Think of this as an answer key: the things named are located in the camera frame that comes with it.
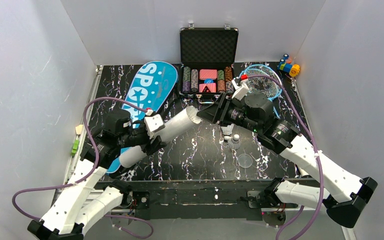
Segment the grey shuttlecock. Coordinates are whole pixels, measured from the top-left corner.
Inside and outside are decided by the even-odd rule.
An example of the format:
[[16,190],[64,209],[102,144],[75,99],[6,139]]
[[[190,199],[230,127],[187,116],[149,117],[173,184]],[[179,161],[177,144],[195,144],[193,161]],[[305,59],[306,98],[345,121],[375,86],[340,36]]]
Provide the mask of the grey shuttlecock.
[[234,128],[233,124],[220,127],[220,130],[221,130],[221,133],[223,136],[223,140],[225,142],[227,142],[228,140],[230,140],[233,137],[233,128]]

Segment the white shuttlecock tube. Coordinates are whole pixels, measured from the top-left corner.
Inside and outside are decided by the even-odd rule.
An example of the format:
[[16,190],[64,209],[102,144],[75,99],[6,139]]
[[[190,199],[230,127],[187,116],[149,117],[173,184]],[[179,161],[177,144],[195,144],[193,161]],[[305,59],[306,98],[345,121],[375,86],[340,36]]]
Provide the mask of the white shuttlecock tube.
[[[182,135],[186,131],[199,125],[203,120],[197,116],[197,112],[198,109],[196,107],[187,106],[172,119],[164,122],[165,128],[158,131],[153,138],[150,138],[150,140],[154,139],[156,136],[160,136],[163,142],[168,143],[179,135]],[[142,146],[143,145],[133,146],[121,153],[118,157],[120,166],[127,169],[145,158],[147,155],[142,152]]]

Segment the white shuttlecock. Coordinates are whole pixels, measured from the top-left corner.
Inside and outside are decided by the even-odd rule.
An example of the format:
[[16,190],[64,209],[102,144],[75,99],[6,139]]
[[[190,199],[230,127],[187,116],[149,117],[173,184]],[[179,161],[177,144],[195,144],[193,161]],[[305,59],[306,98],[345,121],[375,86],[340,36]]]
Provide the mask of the white shuttlecock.
[[241,147],[241,138],[239,134],[234,134],[227,141],[227,145],[232,150],[238,150]]

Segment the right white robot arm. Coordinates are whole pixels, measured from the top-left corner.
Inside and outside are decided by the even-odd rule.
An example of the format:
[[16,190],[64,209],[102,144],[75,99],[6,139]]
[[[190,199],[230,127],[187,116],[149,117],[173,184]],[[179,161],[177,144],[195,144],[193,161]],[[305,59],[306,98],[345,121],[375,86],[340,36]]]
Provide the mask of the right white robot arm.
[[213,124],[234,124],[255,133],[262,146],[319,182],[319,187],[312,187],[275,178],[261,194],[265,202],[274,206],[322,208],[340,226],[353,228],[378,186],[373,178],[356,176],[315,150],[294,125],[275,116],[273,103],[262,93],[250,93],[241,100],[223,94],[197,115]]

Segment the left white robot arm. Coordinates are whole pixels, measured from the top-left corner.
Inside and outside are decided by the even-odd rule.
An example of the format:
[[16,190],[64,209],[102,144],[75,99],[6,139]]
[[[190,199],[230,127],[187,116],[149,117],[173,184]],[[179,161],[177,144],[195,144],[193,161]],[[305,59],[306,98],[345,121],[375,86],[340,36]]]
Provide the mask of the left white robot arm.
[[112,161],[120,156],[121,149],[138,147],[141,153],[149,154],[163,146],[161,137],[156,135],[165,128],[159,114],[147,110],[137,128],[133,127],[128,111],[121,109],[115,116],[85,144],[74,173],[53,206],[28,225],[27,230],[37,239],[82,240],[113,208],[133,200],[131,185],[114,180],[92,202],[84,204]]

